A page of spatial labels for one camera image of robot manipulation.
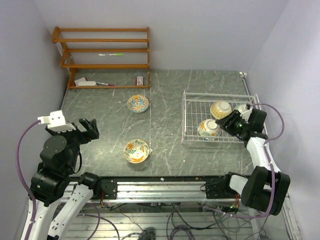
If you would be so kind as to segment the green fern orange flower bowl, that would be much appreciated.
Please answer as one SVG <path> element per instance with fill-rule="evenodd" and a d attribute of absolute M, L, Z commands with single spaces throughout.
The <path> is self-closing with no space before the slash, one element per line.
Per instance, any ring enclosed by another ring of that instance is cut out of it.
<path fill-rule="evenodd" d="M 124 158 L 132 164 L 144 162 L 152 152 L 152 149 L 142 139 L 130 140 L 124 147 Z"/>

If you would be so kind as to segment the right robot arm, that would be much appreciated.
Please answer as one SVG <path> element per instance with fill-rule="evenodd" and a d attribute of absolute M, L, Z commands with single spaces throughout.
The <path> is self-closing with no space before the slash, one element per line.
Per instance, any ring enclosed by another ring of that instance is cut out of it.
<path fill-rule="evenodd" d="M 200 187 L 208 199 L 221 192 L 226 198 L 239 195 L 241 203 L 262 213 L 262 216 L 280 213 L 285 201 L 291 179 L 277 167 L 271 151 L 269 138 L 264 132 L 267 113 L 250 108 L 244 116 L 233 110 L 219 119 L 217 125 L 229 135 L 243 141 L 253 164 L 250 176 L 229 172 L 219 181 L 209 181 Z"/>

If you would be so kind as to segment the blue orange floral bowl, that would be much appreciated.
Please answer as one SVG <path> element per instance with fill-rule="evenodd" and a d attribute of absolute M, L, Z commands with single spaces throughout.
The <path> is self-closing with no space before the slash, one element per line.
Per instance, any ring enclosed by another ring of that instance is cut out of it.
<path fill-rule="evenodd" d="M 131 96 L 126 103 L 127 108 L 133 113 L 143 113 L 149 107 L 149 100 L 141 94 Z"/>

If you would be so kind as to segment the light teal ribbed bowl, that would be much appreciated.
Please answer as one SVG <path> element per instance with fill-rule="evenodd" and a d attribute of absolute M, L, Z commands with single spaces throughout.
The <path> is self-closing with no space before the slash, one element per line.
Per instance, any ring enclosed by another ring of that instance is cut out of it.
<path fill-rule="evenodd" d="M 233 108 L 233 111 L 239 112 L 239 114 L 243 114 L 248 110 L 247 104 L 238 104 Z"/>

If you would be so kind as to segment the orange flower green leaf bowl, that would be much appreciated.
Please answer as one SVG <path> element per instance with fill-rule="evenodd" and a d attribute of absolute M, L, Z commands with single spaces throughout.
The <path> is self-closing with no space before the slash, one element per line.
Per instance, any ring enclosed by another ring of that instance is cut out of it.
<path fill-rule="evenodd" d="M 214 141 L 221 136 L 221 128 L 214 119 L 203 120 L 197 127 L 198 134 L 206 141 Z"/>

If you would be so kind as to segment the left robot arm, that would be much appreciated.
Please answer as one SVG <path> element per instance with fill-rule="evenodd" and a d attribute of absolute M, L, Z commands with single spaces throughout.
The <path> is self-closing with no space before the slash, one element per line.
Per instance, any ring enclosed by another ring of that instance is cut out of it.
<path fill-rule="evenodd" d="M 67 123 L 63 116 L 38 117 L 27 129 L 45 125 L 51 135 L 43 144 L 41 162 L 27 185 L 20 166 L 18 140 L 15 153 L 15 167 L 20 182 L 28 193 L 28 212 L 21 234 L 22 240 L 62 240 L 69 226 L 90 199 L 102 198 L 102 178 L 90 172 L 83 173 L 75 189 L 58 214 L 55 211 L 71 182 L 71 175 L 78 173 L 83 159 L 80 146 L 97 140 L 100 133 L 96 119 L 79 119 L 85 128 L 80 131 L 74 123 Z"/>

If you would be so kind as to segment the yellow sun pattern bowl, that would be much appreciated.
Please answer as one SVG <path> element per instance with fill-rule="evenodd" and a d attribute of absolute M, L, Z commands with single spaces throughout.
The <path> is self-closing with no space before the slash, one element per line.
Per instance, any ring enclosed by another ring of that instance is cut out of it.
<path fill-rule="evenodd" d="M 217 120 L 223 119 L 232 112 L 231 105 L 223 100 L 217 101 L 210 107 L 210 113 Z"/>

